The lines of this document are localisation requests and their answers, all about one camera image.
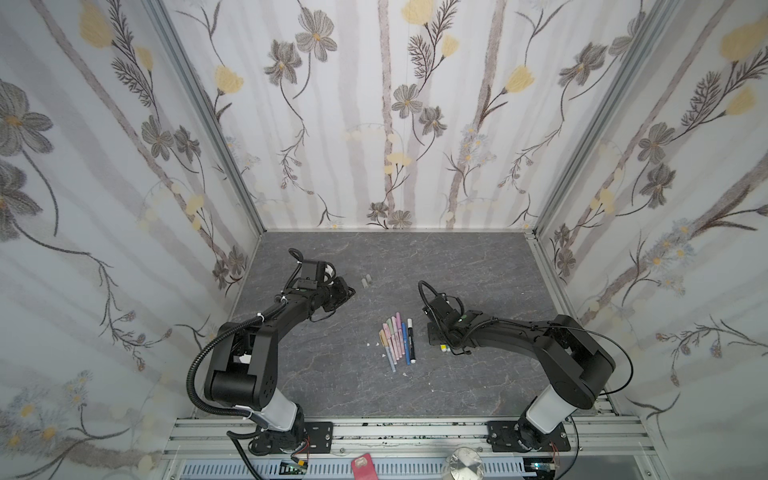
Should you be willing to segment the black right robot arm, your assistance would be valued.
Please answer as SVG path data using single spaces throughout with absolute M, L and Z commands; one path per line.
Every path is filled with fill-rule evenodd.
M 548 322 L 506 319 L 468 310 L 459 298 L 437 292 L 424 280 L 417 289 L 429 320 L 430 344 L 443 344 L 456 356 L 477 348 L 527 355 L 546 375 L 547 387 L 518 420 L 489 429 L 488 443 L 495 449 L 554 450 L 563 422 L 578 410 L 591 409 L 616 369 L 614 358 L 597 341 L 601 335 L 568 315 Z

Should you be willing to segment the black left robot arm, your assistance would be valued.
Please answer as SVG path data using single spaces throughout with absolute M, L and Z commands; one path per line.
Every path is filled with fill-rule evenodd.
M 256 455 L 274 448 L 300 450 L 309 438 L 301 407 L 277 386 L 280 341 L 316 311 L 332 316 L 355 295 L 331 262 L 307 259 L 296 248 L 289 254 L 296 267 L 273 303 L 247 320 L 220 327 L 192 361 L 185 381 L 198 410 L 256 425 L 255 434 L 237 436 L 254 442 Z

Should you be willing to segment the purple capped pink pen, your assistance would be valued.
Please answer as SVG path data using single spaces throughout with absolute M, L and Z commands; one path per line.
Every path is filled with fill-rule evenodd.
M 403 350 L 403 344 L 402 344 L 400 322 L 401 322 L 401 316 L 400 316 L 400 313 L 397 312 L 395 314 L 395 317 L 394 317 L 394 320 L 393 320 L 393 325 L 394 325 L 394 327 L 396 329 L 396 333 L 397 333 L 397 338 L 398 338 L 397 342 L 398 342 L 399 354 L 400 354 L 400 357 L 402 359 L 404 359 L 404 350 Z

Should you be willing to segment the green capped pink pen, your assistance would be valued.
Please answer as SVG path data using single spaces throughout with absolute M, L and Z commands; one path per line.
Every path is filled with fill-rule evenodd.
M 392 318 L 389 318 L 386 321 L 386 328 L 385 328 L 385 330 L 386 330 L 386 335 L 387 335 L 387 339 L 388 339 L 388 342 L 389 342 L 390 350 L 391 350 L 391 353 L 392 353 L 393 361 L 394 361 L 394 363 L 397 363 L 397 360 L 398 360 L 398 350 L 397 350 L 397 345 L 396 345 L 396 336 L 395 336 L 395 330 L 394 330 L 394 325 L 393 325 Z

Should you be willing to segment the light pink capped pen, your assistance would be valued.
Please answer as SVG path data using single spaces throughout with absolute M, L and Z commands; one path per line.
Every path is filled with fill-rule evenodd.
M 389 327 L 388 327 L 388 325 L 386 323 L 383 323 L 382 327 L 383 327 L 384 343 L 385 343 L 385 346 L 386 346 L 386 349 L 387 349 L 387 352 L 388 352 L 388 355 L 389 355 L 389 359 L 391 360 L 391 363 L 392 363 L 392 368 L 394 369 L 395 368 L 394 366 L 396 365 L 396 355 L 395 355 L 395 352 L 393 350 L 392 343 L 391 343 L 390 330 L 389 330 Z

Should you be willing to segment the shiny metal round object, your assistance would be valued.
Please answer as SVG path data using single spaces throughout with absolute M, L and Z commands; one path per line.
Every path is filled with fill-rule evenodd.
M 445 459 L 442 480 L 483 480 L 485 466 L 477 451 L 469 447 L 455 449 Z

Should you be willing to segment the pink object at front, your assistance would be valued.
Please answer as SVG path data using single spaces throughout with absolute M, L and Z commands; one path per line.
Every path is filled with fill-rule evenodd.
M 354 458 L 350 464 L 355 480 L 378 480 L 374 461 L 369 453 Z

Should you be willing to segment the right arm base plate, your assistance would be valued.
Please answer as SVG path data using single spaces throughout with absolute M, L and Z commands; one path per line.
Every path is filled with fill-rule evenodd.
M 496 453 L 570 452 L 572 446 L 562 423 L 541 433 L 527 421 L 488 421 L 486 441 Z

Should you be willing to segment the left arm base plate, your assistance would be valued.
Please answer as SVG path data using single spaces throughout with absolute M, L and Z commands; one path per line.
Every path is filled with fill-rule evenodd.
M 332 449 L 334 424 L 329 421 L 304 422 L 290 431 L 261 430 L 248 444 L 256 456 L 280 453 L 329 454 Z

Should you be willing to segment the aluminium front rail frame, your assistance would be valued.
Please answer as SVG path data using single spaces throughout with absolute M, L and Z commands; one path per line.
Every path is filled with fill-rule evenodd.
M 631 416 L 576 416 L 565 423 L 570 452 L 496 453 L 487 419 L 336 418 L 329 454 L 307 454 L 305 470 L 286 454 L 238 456 L 226 433 L 243 421 L 179 420 L 161 454 L 166 479 L 351 479 L 351 461 L 369 453 L 381 479 L 441 479 L 445 459 L 459 447 L 479 453 L 485 479 L 666 479 L 656 448 Z

